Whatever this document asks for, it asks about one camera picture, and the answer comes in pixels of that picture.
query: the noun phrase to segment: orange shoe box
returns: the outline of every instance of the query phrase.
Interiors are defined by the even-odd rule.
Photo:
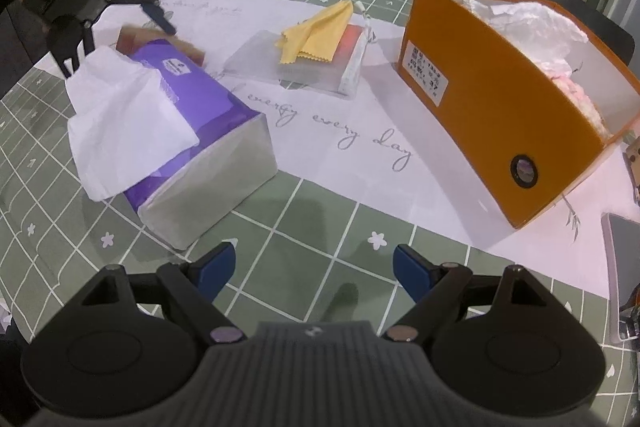
[[[457,0],[414,0],[398,71],[455,140],[517,229],[568,194],[640,116],[640,82],[563,8],[590,42],[567,60],[598,108],[603,139],[553,82]]]

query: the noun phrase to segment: screw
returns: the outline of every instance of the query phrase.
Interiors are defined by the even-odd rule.
[[[386,336],[394,342],[411,342],[418,337],[418,330],[411,326],[395,325],[386,330]]]
[[[233,326],[220,326],[211,330],[209,336],[219,344],[231,344],[239,341],[244,333]]]

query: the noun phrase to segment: box label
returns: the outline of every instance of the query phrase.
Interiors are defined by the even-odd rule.
[[[402,66],[438,107],[449,81],[411,41],[407,41]]]

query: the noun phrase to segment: green checkered tablecloth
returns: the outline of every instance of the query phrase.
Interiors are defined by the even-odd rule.
[[[374,18],[401,26],[412,3],[361,1]],[[36,68],[0,102],[0,293],[27,338],[105,264],[153,271],[167,261],[197,259],[222,240],[236,245],[238,265],[214,303],[249,334],[259,321],[365,319],[382,331],[412,305],[392,273],[398,243],[476,273],[498,274],[510,264],[286,172],[188,250],[174,251],[122,195],[100,203],[87,198],[66,136],[73,114],[63,81]],[[607,300],[538,277],[602,344],[607,376],[593,408],[623,425],[638,407],[636,354],[607,344]],[[157,307],[146,311],[159,314]]]

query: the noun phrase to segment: tissue package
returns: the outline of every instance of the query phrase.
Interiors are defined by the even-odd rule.
[[[266,117],[167,41],[131,58],[161,72],[169,99],[200,140],[125,192],[142,223],[183,250],[277,172]]]

